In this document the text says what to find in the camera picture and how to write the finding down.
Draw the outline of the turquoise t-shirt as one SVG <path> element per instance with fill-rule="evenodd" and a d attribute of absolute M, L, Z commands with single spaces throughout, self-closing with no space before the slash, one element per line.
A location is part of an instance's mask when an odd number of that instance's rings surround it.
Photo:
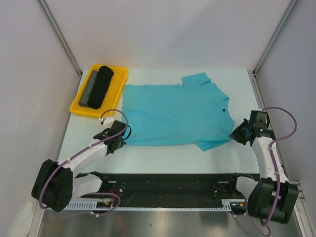
<path fill-rule="evenodd" d="M 235 125 L 229 97 L 206 73 L 182 77 L 181 84 L 128 84 L 122 109 L 132 146 L 195 144 L 207 151 L 230 142 Z"/>

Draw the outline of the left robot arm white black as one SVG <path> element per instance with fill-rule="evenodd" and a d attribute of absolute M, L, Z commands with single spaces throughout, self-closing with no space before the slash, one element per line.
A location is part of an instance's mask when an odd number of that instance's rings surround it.
<path fill-rule="evenodd" d="M 118 120 L 107 125 L 87 147 L 74 155 L 60 161 L 48 159 L 42 163 L 31 191 L 42 209 L 51 208 L 59 212 L 74 198 L 90 194 L 102 198 L 108 194 L 109 185 L 98 172 L 78 177 L 89 165 L 125 145 L 123 137 L 126 130 L 131 133 L 130 126 Z"/>

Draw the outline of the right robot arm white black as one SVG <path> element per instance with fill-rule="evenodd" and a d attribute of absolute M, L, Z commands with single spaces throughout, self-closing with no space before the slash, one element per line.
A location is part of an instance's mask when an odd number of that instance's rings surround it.
<path fill-rule="evenodd" d="M 291 184 L 277 155 L 277 142 L 269 129 L 270 117 L 266 110 L 253 110 L 231 134 L 230 138 L 240 144 L 249 144 L 253 149 L 260 179 L 255 181 L 249 175 L 236 174 L 234 182 L 228 185 L 233 198 L 242 195 L 246 199 L 247 213 L 259 218 L 263 225 L 270 221 L 281 224 L 289 222 L 296 200 L 298 187 Z"/>

